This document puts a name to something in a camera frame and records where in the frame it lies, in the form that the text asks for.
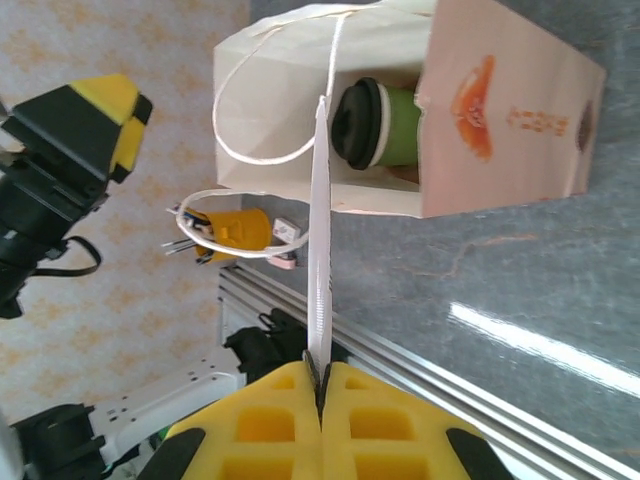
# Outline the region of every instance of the paper bag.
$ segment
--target paper bag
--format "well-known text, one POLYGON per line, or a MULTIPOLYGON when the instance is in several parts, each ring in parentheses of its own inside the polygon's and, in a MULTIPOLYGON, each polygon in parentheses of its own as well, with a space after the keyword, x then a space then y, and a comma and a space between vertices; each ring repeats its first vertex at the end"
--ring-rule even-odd
MULTIPOLYGON (((215 88, 251 58, 218 104, 228 145, 274 157, 313 136, 335 15, 346 11, 330 118, 363 76, 415 89, 420 182, 352 170, 332 151, 334 210, 430 217, 586 190, 605 72, 493 0, 311 5, 233 35, 215 49, 215 88)), ((221 185, 309 201, 311 152, 277 166, 238 162, 219 146, 216 156, 221 185)))

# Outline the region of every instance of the beige wall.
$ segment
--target beige wall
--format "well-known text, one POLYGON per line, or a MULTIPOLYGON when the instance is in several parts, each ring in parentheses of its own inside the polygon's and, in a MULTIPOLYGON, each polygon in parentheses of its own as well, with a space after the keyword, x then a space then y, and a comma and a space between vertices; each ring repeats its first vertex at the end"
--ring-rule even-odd
MULTIPOLYGON (((155 104, 135 173, 75 230, 98 245, 103 268, 31 280, 26 315, 0 321, 0 405, 11 420, 135 388, 210 347, 215 271, 190 253, 167 258, 159 244, 180 238, 164 208, 214 183, 212 48, 248 23, 248 3, 2 1, 0 95, 9 105, 114 72, 155 104)), ((73 250, 62 265, 88 261, 73 250)))

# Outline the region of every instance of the gray table surface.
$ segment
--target gray table surface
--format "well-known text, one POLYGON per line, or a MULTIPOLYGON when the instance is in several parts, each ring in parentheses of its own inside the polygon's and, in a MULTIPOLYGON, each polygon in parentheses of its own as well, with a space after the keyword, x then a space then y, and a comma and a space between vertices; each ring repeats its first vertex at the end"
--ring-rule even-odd
MULTIPOLYGON (((306 3, 254 0, 253 17, 306 3)), ((429 220, 334 214, 334 309, 640 470, 640 2, 503 3, 609 72, 589 194, 429 220)), ((307 226, 305 204, 244 205, 307 226)), ((306 293, 306 269, 255 265, 306 293)))

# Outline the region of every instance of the black cup lid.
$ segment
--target black cup lid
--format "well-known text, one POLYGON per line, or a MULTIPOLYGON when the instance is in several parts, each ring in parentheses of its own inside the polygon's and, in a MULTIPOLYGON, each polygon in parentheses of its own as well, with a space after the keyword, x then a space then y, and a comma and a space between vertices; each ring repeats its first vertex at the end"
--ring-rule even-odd
POLYGON ((333 148, 351 168, 364 170, 376 152, 381 124, 378 84, 373 78, 362 78, 342 95, 331 125, 333 148))

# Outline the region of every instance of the aluminum rail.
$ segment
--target aluminum rail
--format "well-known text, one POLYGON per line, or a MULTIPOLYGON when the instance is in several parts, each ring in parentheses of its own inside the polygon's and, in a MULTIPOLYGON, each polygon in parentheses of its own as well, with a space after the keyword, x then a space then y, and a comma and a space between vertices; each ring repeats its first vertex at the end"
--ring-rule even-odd
MULTIPOLYGON (((280 308, 301 323, 306 298, 246 264, 221 270, 224 304, 254 318, 280 308)), ((520 479, 640 480, 640 473, 462 378, 334 313, 334 339, 349 363, 480 429, 520 479)))

